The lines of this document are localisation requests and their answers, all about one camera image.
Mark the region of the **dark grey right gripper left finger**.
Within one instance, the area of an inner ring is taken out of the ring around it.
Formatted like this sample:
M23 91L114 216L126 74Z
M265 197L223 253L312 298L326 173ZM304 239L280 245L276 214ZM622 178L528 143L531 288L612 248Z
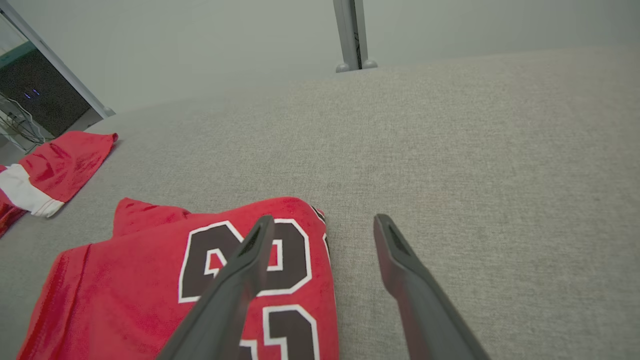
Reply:
M158 360L235 360L251 301L266 287L272 215L256 221L240 248L176 328Z

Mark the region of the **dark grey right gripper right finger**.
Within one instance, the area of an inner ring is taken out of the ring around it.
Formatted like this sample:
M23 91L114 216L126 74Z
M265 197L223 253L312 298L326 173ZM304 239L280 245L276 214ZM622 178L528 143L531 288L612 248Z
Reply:
M397 302L412 360L489 360L489 354L389 215L374 217L382 282Z

